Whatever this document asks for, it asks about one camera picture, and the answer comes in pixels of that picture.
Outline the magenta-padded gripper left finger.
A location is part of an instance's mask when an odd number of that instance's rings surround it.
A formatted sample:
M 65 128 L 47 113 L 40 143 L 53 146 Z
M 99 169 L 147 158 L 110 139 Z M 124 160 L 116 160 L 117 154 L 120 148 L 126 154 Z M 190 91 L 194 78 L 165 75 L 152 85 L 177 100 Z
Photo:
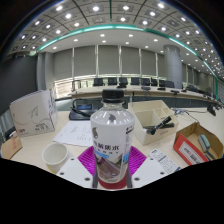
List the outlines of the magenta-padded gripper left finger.
M 77 158 L 69 158 L 57 176 L 84 188 L 96 188 L 97 171 L 93 148 L 87 148 Z

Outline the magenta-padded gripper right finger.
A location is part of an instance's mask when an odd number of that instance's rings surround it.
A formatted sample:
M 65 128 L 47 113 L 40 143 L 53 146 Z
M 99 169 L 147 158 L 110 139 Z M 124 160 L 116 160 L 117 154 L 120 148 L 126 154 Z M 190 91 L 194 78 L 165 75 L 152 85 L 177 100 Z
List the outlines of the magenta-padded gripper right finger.
M 131 147 L 128 171 L 129 188 L 141 188 L 165 176 L 165 170 L 156 159 L 146 157 L 135 147 Z

